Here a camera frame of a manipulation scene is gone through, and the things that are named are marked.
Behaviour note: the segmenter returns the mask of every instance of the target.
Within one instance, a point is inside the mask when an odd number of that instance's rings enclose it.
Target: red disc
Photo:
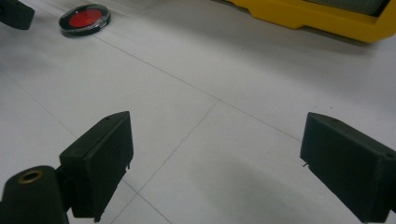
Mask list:
[[[76,15],[73,15],[69,20],[69,25],[75,28],[81,28],[94,24],[97,20],[102,17],[102,12],[98,9],[87,9],[80,11]]]

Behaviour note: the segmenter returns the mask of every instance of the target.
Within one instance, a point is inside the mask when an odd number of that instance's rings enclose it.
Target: floor tile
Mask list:
[[[97,36],[297,139],[313,111],[396,147],[396,37],[293,31],[221,2],[168,0]]]
[[[100,224],[110,224],[116,217],[121,213],[125,206],[131,202],[136,196],[136,192],[132,190],[125,182],[121,181],[117,190],[114,192],[110,203],[108,204],[105,212],[102,214]],[[70,224],[92,224],[93,218],[75,218],[73,217],[72,211],[69,210],[67,213]]]
[[[169,222],[140,195],[137,195],[114,221],[114,224],[129,223],[169,224]]]
[[[75,136],[129,110],[134,160],[125,180],[140,190],[217,99],[94,36],[66,38],[37,10],[27,35],[0,36],[0,67]]]
[[[300,145],[219,103],[140,193],[173,224],[358,224]]]
[[[76,140],[58,120],[0,71],[0,188],[39,165],[57,168],[59,154]]]

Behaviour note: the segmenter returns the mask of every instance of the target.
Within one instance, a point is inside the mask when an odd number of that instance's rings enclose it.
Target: yellow plastic bin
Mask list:
[[[396,33],[396,0],[390,0],[378,16],[305,0],[228,1],[247,8],[255,18],[291,29],[309,26],[366,43],[373,43]]]

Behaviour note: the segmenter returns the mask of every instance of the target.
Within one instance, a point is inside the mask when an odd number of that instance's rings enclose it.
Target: black object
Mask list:
[[[107,7],[90,4],[66,12],[59,19],[59,25],[64,35],[92,35],[108,25],[110,19]]]
[[[307,116],[301,158],[361,222],[396,211],[396,152],[338,119]]]
[[[35,11],[17,0],[0,0],[0,22],[19,30],[28,30]]]
[[[60,155],[57,170],[37,166],[7,181],[0,223],[67,224],[70,207],[99,221],[133,155],[129,112],[102,119]]]

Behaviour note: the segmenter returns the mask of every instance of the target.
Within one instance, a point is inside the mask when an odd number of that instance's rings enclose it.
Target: floor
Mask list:
[[[304,123],[396,148],[396,37],[293,31],[220,0],[94,0],[112,22],[68,38],[59,18],[88,1],[22,2],[31,29],[0,24],[0,186],[129,110],[132,167],[100,223],[359,223],[302,166]]]

